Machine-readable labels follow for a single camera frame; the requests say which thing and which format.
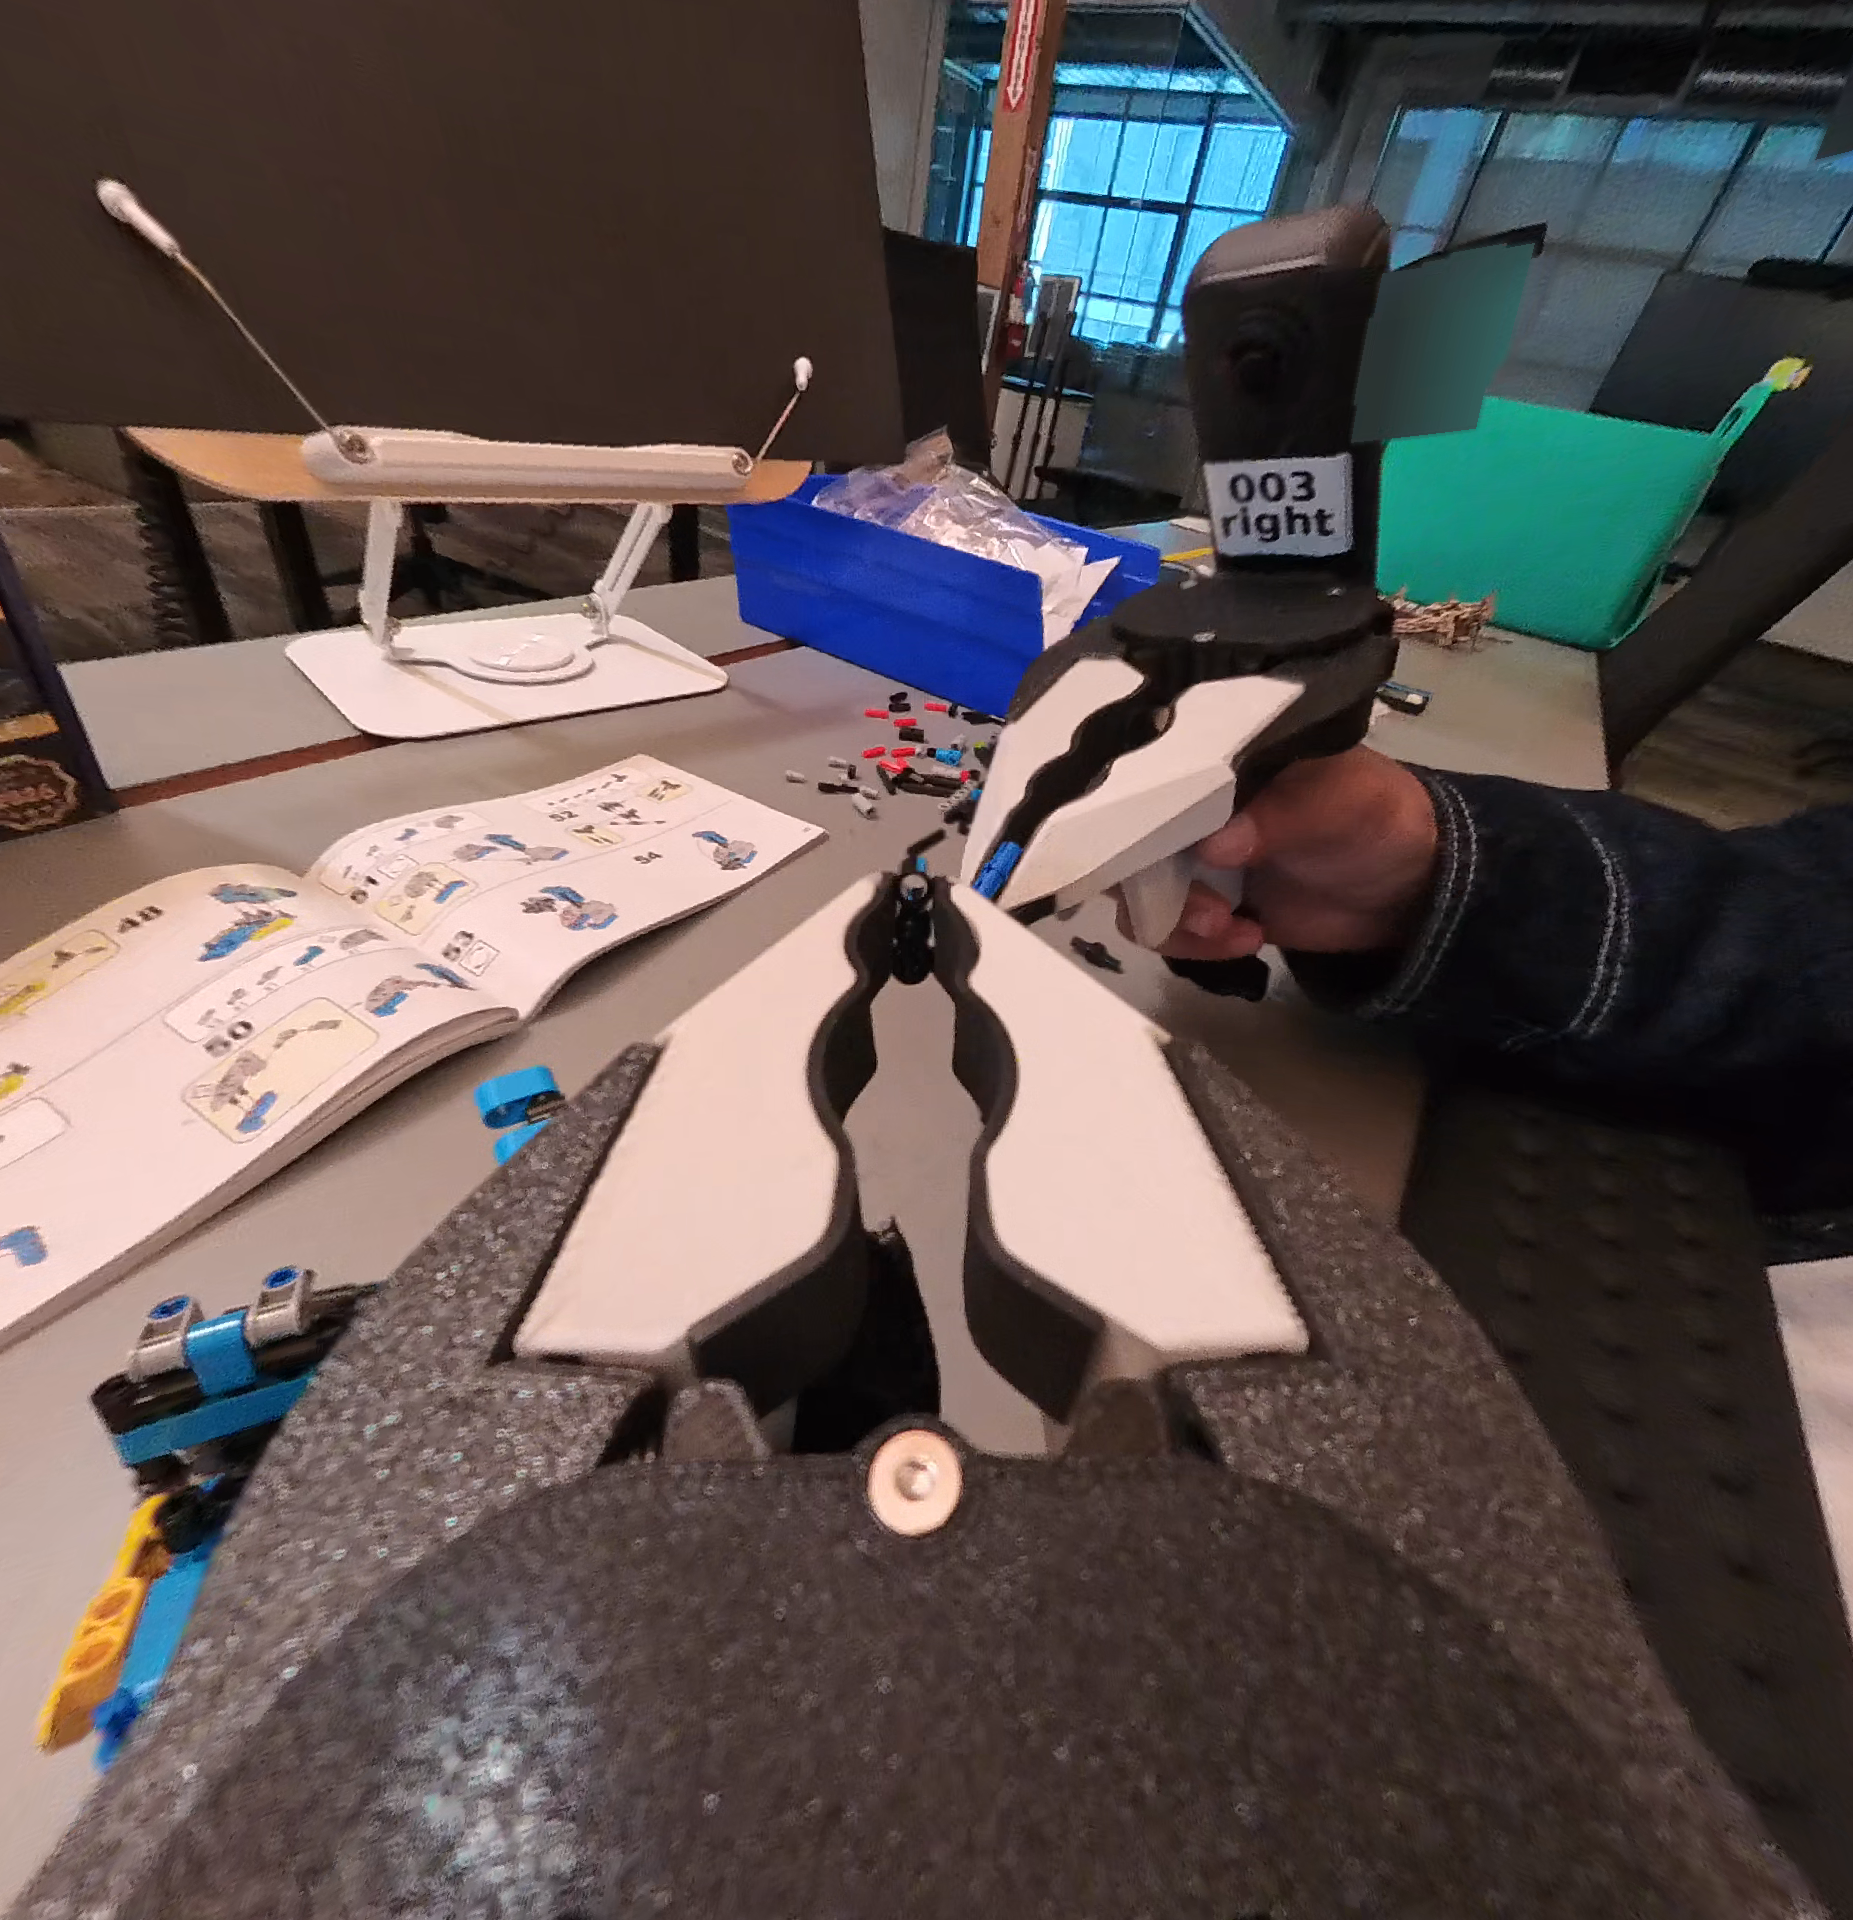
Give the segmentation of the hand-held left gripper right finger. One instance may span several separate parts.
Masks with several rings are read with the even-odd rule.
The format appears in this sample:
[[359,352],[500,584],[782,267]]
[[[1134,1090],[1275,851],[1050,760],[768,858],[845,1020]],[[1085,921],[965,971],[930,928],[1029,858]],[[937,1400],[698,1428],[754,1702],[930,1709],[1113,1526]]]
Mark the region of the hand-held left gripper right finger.
[[1043,1414],[1106,1378],[1303,1357],[1254,1210],[1212,1146],[1170,1034],[1085,985],[1043,935],[937,879],[951,1076],[979,1111],[965,1175],[965,1329]]

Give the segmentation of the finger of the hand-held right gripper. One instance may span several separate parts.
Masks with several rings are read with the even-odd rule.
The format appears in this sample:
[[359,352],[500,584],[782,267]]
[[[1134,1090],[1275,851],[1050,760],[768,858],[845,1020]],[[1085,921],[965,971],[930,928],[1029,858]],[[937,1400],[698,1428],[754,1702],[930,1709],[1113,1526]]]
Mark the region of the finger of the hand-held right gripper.
[[1163,731],[1163,703],[1170,668],[1155,654],[1078,654],[1015,703],[972,816],[965,879],[993,844],[1022,844],[1008,886],[1170,886],[1170,858],[1134,851],[1141,830],[1127,830],[1113,802],[1092,802],[1092,788]]
[[1106,774],[1036,830],[1008,830],[1015,865],[1000,907],[1036,914],[1120,893],[1127,921],[1177,921],[1198,844],[1240,809],[1240,767],[1282,738],[1296,703],[1303,682],[1275,675],[1191,682],[1148,745],[1113,753]]

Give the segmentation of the grey desk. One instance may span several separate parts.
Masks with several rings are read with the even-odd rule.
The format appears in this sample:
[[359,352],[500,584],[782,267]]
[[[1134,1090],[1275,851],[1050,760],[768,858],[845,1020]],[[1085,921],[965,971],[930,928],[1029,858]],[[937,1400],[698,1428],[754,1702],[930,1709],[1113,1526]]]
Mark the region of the grey desk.
[[[268,1266],[317,1266],[324,1280],[395,1273],[493,1167],[472,1118],[479,1076],[543,1062],[564,1076],[564,1090],[578,1090],[627,1041],[655,1041],[669,1027],[683,1027],[705,1055],[683,1111],[690,1125],[669,1146],[676,1189],[698,1203],[747,1203],[726,1146],[740,1146],[740,1118],[782,1118],[775,1097],[754,1097],[747,1069],[768,1048],[789,1062],[789,1041],[768,1041],[768,1027],[803,1027],[789,992],[796,956],[761,964],[761,949],[789,942],[853,879],[888,872],[902,844],[930,830],[923,809],[895,802],[874,823],[845,823],[810,788],[796,795],[782,781],[789,767],[817,774],[817,760],[845,753],[853,738],[867,745],[867,731],[853,731],[853,710],[874,703],[867,675],[754,640],[726,584],[634,591],[634,605],[676,640],[712,647],[726,661],[726,689],[676,710],[366,745],[338,738],[338,724],[289,731],[289,703],[310,710],[310,696],[289,696],[282,640],[211,647],[204,661],[70,668],[78,710],[106,738],[106,767],[120,767],[113,738],[141,753],[155,731],[169,731],[169,760],[148,767],[190,781],[127,788],[134,809],[106,823],[7,844],[0,964],[148,879],[240,858],[303,872],[345,830],[409,816],[416,802],[521,795],[627,753],[655,753],[733,795],[796,809],[824,823],[824,844],[740,900],[578,971],[521,1034],[465,1048],[388,1090],[366,1118],[310,1146],[197,1238],[0,1350],[0,1913],[92,1793],[85,1751],[35,1751],[35,1709],[78,1611],[113,1568],[134,1505],[85,1393],[127,1357],[141,1315],[162,1294],[233,1308]],[[1198,999],[1191,985],[1163,978],[1155,956],[1127,956],[1120,978],[1078,964],[1050,964],[1036,978],[1085,978],[1071,999],[1120,992],[1155,1027],[1205,1041],[1296,1125],[1325,1167],[1346,1175],[1381,1224],[1395,1224],[1423,1111],[1423,1069],[1395,1041],[1310,1013],[1282,978],[1261,1006]],[[937,1315],[951,1428],[979,1449],[1043,1449],[1036,1407],[1008,1393],[965,1336],[958,1252],[979,1111],[951,1076],[951,999],[937,985],[895,985],[874,999],[874,1083],[845,1111],[845,1139],[867,1217],[902,1217],[909,1231],[916,1280]]]

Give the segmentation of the person's right hand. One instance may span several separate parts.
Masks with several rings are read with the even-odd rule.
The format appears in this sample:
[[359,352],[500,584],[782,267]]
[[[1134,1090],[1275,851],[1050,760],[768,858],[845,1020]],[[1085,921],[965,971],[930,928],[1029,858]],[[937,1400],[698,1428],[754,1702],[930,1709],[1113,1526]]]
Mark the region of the person's right hand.
[[1233,879],[1240,900],[1198,879],[1163,956],[1233,964],[1254,949],[1402,949],[1423,928],[1437,858],[1444,830],[1416,767],[1367,745],[1296,760],[1198,844],[1198,865]]

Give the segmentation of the white plastic bag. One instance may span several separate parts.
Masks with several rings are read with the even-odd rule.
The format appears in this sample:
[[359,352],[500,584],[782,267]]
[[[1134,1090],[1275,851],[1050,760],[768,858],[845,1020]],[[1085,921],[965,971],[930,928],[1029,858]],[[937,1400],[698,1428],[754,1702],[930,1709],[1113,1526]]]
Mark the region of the white plastic bag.
[[1036,542],[1022,570],[1036,577],[1043,647],[1057,647],[1085,619],[1085,605],[1106,591],[1120,556],[1092,556],[1078,542]]

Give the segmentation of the blue storage bin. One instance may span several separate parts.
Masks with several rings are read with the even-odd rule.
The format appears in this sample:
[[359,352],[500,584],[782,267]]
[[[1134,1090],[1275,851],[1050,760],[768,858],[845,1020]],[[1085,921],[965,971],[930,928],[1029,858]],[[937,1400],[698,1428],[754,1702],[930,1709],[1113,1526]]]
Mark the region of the blue storage bin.
[[[1008,717],[1022,675],[1043,661],[1036,577],[817,513],[817,485],[824,478],[768,506],[726,506],[740,619],[867,675]],[[1163,577],[1148,542],[1071,520],[1043,527],[1092,556],[1120,556],[1078,626],[1106,619],[1120,598]]]

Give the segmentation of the green bin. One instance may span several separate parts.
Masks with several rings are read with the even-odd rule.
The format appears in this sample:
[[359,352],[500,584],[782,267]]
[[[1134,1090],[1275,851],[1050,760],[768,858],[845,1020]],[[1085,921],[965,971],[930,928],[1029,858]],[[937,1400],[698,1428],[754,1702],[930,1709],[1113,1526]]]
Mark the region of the green bin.
[[1804,380],[1811,359],[1775,359],[1712,429],[1480,401],[1458,436],[1388,443],[1374,584],[1606,654],[1642,626],[1726,450]]

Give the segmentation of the toy instruction booklet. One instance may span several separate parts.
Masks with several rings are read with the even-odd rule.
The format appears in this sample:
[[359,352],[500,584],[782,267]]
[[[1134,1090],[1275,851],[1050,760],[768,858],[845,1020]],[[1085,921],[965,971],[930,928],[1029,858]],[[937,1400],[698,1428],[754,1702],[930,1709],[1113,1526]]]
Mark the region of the toy instruction booklet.
[[824,844],[648,753],[204,865],[0,964],[0,1350],[127,1280],[585,964]]

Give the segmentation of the white laptop stand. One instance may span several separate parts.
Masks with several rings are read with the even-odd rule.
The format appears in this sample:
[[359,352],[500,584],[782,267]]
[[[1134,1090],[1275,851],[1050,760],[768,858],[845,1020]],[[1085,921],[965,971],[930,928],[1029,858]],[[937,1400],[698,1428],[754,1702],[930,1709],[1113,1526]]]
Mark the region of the white laptop stand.
[[[444,436],[444,429],[359,429],[317,415],[317,401],[275,366],[275,352],[233,316],[233,302],[204,281],[204,267],[176,246],[176,232],[120,183],[99,176],[99,211],[127,225],[148,253],[162,253],[204,302],[240,331],[240,345],[275,373],[275,387],[303,408],[310,436],[331,436],[345,464],[395,471],[395,436]],[[754,457],[775,457],[796,401],[810,394],[817,366],[789,366],[789,401],[768,422]],[[578,612],[472,612],[472,619],[395,619],[395,549],[402,549],[402,499],[366,499],[366,570],[359,570],[359,633],[303,633],[289,661],[317,696],[380,738],[451,738],[451,731],[507,731],[535,717],[585,717],[585,710],[634,710],[669,696],[705,696],[726,675],[690,647],[662,640],[648,619],[627,612],[627,591],[662,542],[676,506],[627,506],[627,527],[578,598]]]

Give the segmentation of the blue yellow brick assembly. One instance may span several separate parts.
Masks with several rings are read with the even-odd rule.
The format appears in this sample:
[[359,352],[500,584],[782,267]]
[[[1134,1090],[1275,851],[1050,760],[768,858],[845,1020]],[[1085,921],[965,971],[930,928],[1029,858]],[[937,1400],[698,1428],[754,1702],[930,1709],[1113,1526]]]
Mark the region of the blue yellow brick assembly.
[[92,1393],[141,1505],[56,1660],[35,1716],[42,1751],[92,1744],[99,1772],[127,1751],[127,1730],[155,1709],[190,1632],[247,1477],[373,1294],[380,1287],[324,1287],[310,1266],[275,1266],[247,1308],[204,1315],[197,1294],[148,1308],[127,1371]]

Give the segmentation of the person's white shirt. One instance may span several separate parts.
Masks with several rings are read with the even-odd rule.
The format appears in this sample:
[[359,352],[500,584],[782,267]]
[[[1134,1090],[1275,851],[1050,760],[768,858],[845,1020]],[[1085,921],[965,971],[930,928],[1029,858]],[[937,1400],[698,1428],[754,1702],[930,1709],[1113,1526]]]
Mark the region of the person's white shirt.
[[1853,1625],[1853,1259],[1768,1266],[1768,1287]]

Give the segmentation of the tan board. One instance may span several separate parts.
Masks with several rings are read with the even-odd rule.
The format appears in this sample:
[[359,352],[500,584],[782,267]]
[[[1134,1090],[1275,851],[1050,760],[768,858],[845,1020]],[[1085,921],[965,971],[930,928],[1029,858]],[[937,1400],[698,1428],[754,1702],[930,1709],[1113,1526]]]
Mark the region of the tan board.
[[402,499],[402,506],[768,506],[810,485],[810,464],[740,450],[543,450],[479,436],[395,436],[395,471],[345,464],[331,436],[254,429],[120,429],[134,450],[225,499]]

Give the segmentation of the black board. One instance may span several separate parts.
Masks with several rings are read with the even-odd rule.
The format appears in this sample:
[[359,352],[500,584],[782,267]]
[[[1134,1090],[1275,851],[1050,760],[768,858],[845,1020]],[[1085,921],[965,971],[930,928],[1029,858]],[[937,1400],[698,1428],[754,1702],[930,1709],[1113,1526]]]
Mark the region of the black board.
[[860,7],[7,0],[0,422],[888,464]]

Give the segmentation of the dark blue toy box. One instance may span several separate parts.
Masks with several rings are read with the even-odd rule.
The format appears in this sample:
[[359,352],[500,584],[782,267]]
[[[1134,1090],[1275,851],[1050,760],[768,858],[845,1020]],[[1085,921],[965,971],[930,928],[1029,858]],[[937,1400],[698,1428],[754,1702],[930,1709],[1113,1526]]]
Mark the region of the dark blue toy box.
[[99,774],[92,731],[0,542],[0,844],[113,809],[120,795]]

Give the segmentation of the wooden post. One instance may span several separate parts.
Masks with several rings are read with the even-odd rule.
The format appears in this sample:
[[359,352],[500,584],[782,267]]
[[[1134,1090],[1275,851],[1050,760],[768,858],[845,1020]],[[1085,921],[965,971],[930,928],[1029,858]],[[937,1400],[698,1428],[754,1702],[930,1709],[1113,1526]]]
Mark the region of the wooden post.
[[1008,7],[986,190],[979,190],[979,288],[993,288],[993,295],[1008,295],[1029,260],[1029,211],[1036,211],[1036,176],[1043,176],[1064,14],[1071,14],[1064,0],[1015,0]]

